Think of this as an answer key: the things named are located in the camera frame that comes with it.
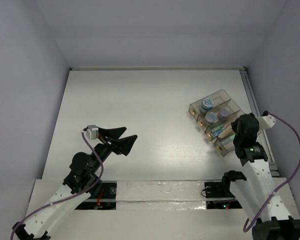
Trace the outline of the clear jar purple contents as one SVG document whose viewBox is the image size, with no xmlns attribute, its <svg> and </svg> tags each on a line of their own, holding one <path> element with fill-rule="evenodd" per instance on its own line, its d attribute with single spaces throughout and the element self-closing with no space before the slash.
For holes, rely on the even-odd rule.
<svg viewBox="0 0 300 240">
<path fill-rule="evenodd" d="M 229 115 L 232 114 L 232 109 L 229 108 L 228 106 L 223 106 L 219 109 L 217 113 L 217 117 L 222 120 L 224 118 L 227 118 Z"/>
</svg>

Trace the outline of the clear jar blue contents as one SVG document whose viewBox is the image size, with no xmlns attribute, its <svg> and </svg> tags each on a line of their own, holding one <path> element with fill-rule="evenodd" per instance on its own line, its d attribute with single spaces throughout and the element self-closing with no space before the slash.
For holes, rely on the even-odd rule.
<svg viewBox="0 0 300 240">
<path fill-rule="evenodd" d="M 217 115 L 214 112 L 207 112 L 204 117 L 207 124 L 212 125 L 218 119 Z"/>
</svg>

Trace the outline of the blue lidded paint jar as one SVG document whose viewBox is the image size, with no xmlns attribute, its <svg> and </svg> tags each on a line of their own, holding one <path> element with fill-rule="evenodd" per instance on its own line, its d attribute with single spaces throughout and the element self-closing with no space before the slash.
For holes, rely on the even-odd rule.
<svg viewBox="0 0 300 240">
<path fill-rule="evenodd" d="M 214 100 L 209 97 L 206 97 L 201 101 L 200 111 L 201 112 L 209 111 L 214 108 L 214 105 L 215 105 Z"/>
</svg>

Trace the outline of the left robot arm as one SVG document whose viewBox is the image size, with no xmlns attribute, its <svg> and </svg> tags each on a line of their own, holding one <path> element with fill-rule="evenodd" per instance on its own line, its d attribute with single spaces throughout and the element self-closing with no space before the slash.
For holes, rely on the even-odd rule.
<svg viewBox="0 0 300 240">
<path fill-rule="evenodd" d="M 123 137 L 126 127 L 105 129 L 88 125 L 81 137 L 91 153 L 76 153 L 70 172 L 45 205 L 26 215 L 12 227 L 10 238 L 49 240 L 54 230 L 85 200 L 100 194 L 104 162 L 114 153 L 127 156 L 137 140 L 136 134 Z"/>
</svg>

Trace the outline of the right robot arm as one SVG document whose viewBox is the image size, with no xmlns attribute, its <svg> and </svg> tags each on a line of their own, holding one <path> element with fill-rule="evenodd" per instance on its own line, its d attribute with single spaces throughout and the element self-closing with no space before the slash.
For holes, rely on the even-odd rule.
<svg viewBox="0 0 300 240">
<path fill-rule="evenodd" d="M 258 132 L 272 128 L 277 119 L 265 111 L 261 117 L 243 114 L 231 123 L 241 170 L 234 172 L 231 179 L 222 181 L 220 190 L 225 196 L 234 195 L 238 200 L 247 215 L 243 232 L 251 232 L 254 240 L 300 239 L 300 219 L 292 216 L 279 194 L 300 169 L 300 161 L 290 177 L 275 185 L 267 153 L 257 141 Z"/>
</svg>

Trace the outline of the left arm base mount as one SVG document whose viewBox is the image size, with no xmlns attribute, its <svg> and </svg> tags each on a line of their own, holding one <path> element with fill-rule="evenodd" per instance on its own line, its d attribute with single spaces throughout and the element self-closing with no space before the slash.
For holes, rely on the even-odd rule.
<svg viewBox="0 0 300 240">
<path fill-rule="evenodd" d="M 90 198 L 76 207 L 76 210 L 115 210 L 117 208 L 117 182 L 104 181 Z"/>
</svg>

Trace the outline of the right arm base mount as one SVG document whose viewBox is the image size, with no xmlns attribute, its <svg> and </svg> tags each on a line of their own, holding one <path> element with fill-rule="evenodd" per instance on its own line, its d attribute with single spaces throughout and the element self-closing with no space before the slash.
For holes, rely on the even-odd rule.
<svg viewBox="0 0 300 240">
<path fill-rule="evenodd" d="M 200 194 L 206 198 L 206 208 L 208 210 L 229 210 L 242 209 L 239 201 L 230 192 L 232 182 L 247 180 L 240 171 L 228 171 L 224 173 L 219 181 L 206 181 Z"/>
</svg>

